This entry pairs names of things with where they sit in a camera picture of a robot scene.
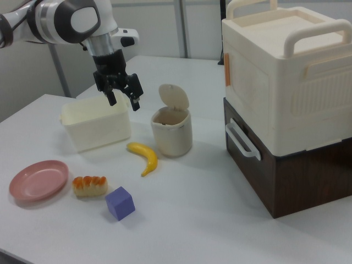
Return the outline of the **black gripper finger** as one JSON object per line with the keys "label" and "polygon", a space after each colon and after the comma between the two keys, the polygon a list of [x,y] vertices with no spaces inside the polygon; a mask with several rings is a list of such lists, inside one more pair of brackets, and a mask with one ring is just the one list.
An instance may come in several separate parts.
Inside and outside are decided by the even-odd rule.
{"label": "black gripper finger", "polygon": [[126,77],[126,95],[130,99],[130,103],[133,111],[140,109],[139,100],[140,97],[144,94],[140,80],[137,74],[128,75]]}
{"label": "black gripper finger", "polygon": [[109,105],[110,106],[114,106],[117,101],[116,101],[116,97],[114,95],[113,89],[112,88],[108,88],[106,91],[106,97],[108,99]]}

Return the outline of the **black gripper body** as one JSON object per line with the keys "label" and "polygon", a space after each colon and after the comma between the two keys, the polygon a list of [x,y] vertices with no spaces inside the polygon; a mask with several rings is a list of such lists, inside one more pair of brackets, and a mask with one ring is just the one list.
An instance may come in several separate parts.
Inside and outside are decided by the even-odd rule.
{"label": "black gripper body", "polygon": [[135,87],[130,84],[133,80],[131,75],[126,73],[126,61],[122,49],[104,55],[93,56],[97,70],[93,73],[98,91],[108,94],[113,89],[118,89],[132,94]]}

